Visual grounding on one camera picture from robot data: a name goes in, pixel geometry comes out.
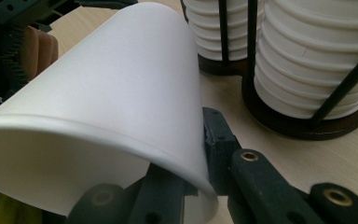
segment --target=table surface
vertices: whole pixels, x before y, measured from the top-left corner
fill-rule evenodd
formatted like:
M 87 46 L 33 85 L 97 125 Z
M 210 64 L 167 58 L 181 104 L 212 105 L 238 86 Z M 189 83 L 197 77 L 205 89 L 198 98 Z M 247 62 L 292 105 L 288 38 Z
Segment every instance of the table surface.
M 179 0 L 158 0 L 183 15 Z M 50 32 L 63 55 L 117 11 L 80 7 L 54 22 Z M 304 141 L 275 133 L 247 110 L 241 96 L 241 77 L 218 77 L 200 73 L 202 102 L 225 116 L 243 148 L 263 153 L 284 178 L 305 192 L 316 183 L 331 182 L 358 195 L 358 129 L 327 141 Z M 210 223 L 232 223 L 227 198 L 219 198 L 218 214 Z

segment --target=cup stack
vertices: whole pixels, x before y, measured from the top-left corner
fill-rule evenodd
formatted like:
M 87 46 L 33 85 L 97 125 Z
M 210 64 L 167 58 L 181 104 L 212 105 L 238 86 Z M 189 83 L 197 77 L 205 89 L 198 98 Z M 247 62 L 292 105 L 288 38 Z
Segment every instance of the cup stack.
M 209 60 L 222 61 L 218 0 L 184 0 L 188 24 L 195 34 L 198 54 Z M 264 15 L 264 0 L 259 0 L 257 32 Z M 228 58 L 239 61 L 247 57 L 247 0 L 227 1 Z
M 257 44 L 255 89 L 288 117 L 310 119 L 358 64 L 358 1 L 268 0 Z M 358 110 L 358 84 L 327 115 Z

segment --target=stacked paper cups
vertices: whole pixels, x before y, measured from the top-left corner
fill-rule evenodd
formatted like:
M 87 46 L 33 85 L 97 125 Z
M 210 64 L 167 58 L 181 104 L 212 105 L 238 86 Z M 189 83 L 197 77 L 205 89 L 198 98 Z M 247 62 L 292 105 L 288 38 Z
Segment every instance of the stacked paper cups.
M 268 0 L 255 89 L 263 102 L 309 119 L 358 63 L 358 1 Z M 358 110 L 358 84 L 325 119 Z
M 263 0 L 259 0 L 258 26 L 264 15 Z M 222 61 L 222 46 L 218 0 L 184 0 L 188 24 L 196 37 L 198 53 L 205 59 Z M 227 0 L 228 58 L 231 61 L 247 56 L 247 0 Z

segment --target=wooden table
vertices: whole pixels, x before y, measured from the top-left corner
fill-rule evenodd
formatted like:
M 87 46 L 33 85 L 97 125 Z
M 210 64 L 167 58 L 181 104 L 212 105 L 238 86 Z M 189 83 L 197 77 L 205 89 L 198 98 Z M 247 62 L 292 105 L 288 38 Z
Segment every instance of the wooden table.
M 183 14 L 179 0 L 159 0 Z M 51 26 L 63 55 L 116 13 L 100 8 L 78 8 Z M 358 194 L 358 129 L 333 140 L 303 141 L 275 133 L 248 112 L 241 96 L 241 77 L 217 77 L 200 73 L 203 105 L 225 116 L 241 146 L 262 152 L 294 187 L 309 192 L 316 183 L 331 182 Z M 227 198 L 210 223 L 232 223 Z

